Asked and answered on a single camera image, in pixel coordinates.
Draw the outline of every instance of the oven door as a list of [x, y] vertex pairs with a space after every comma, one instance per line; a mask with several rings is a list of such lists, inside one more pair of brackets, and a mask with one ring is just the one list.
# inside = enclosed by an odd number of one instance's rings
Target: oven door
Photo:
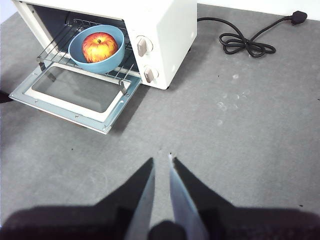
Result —
[[137, 72], [108, 74], [46, 62], [37, 67], [10, 97], [72, 123], [107, 134], [141, 83]]

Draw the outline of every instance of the power cord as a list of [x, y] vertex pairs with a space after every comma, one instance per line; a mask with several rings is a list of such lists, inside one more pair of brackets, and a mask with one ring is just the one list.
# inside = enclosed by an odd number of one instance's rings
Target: power cord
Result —
[[[282, 21], [291, 20], [291, 23], [293, 25], [297, 25], [297, 24], [302, 24], [306, 19], [307, 19], [307, 14], [305, 12], [295, 11], [291, 16], [284, 16], [278, 21], [275, 21], [274, 23], [265, 27], [264, 29], [259, 31], [257, 34], [255, 34], [251, 39], [245, 38], [242, 32], [235, 25], [233, 25], [231, 22], [228, 22], [224, 19], [216, 18], [216, 17], [201, 17], [201, 18], [198, 18], [197, 21], [198, 22], [216, 21], [216, 22], [224, 23], [232, 27], [237, 32], [237, 34], [227, 32], [219, 36], [219, 41], [223, 45], [223, 51], [226, 54], [235, 54], [243, 49], [246, 49], [252, 57], [259, 58], [265, 54], [274, 54], [276, 52], [276, 48], [274, 46], [266, 43], [254, 41], [260, 34], [269, 30], [270, 28], [277, 25], [278, 23], [281, 23]], [[233, 37], [233, 38], [224, 40], [223, 39], [224, 37]]]

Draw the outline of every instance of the oven rack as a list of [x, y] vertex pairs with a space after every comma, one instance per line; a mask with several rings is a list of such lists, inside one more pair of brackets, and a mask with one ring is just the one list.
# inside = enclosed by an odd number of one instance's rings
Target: oven rack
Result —
[[[41, 70], [43, 71], [45, 66], [45, 61], [49, 61], [51, 63], [58, 63], [67, 66], [71, 66], [74, 68], [80, 68], [75, 62], [71, 59], [68, 53], [68, 47], [72, 39], [81, 31], [101, 25], [102, 23], [88, 21], [84, 19], [74, 18], [72, 24], [66, 24], [60, 32], [53, 38], [50, 44], [41, 52], [41, 54], [36, 58], [37, 62], [40, 65]], [[125, 54], [123, 61], [116, 69], [100, 74], [102, 76], [111, 77], [118, 80], [119, 85], [121, 87], [122, 93], [124, 93], [123, 88], [123, 80], [126, 79], [128, 74], [132, 74], [134, 76], [139, 76], [139, 70], [137, 66], [137, 62], [135, 59], [135, 55], [132, 49], [132, 45], [128, 36], [128, 31], [123, 26], [115, 26], [119, 28], [124, 35], [124, 43], [125, 43]]]

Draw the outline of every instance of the toaster oven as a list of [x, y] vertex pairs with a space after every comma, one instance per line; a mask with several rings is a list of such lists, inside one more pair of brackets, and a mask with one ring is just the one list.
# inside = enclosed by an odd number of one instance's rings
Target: toaster oven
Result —
[[[38, 67], [10, 94], [16, 101], [107, 134], [140, 84], [165, 90], [197, 35], [196, 0], [12, 0], [43, 47]], [[92, 73], [68, 47], [86, 28], [122, 30], [125, 54]]]

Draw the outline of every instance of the gray table surface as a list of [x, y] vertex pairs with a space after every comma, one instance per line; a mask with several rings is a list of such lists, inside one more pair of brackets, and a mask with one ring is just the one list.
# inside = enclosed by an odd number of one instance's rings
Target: gray table surface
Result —
[[[248, 37], [279, 18], [207, 5], [198, 16], [226, 19]], [[94, 204], [149, 157], [151, 224], [172, 219], [169, 152], [236, 206], [320, 214], [320, 22], [268, 31], [258, 40], [277, 52], [261, 59], [224, 54], [218, 36], [229, 31], [199, 23], [170, 88], [140, 86], [108, 135], [16, 101], [1, 104], [2, 223], [36, 205]], [[41, 51], [18, 14], [4, 22], [1, 89], [13, 91]]]

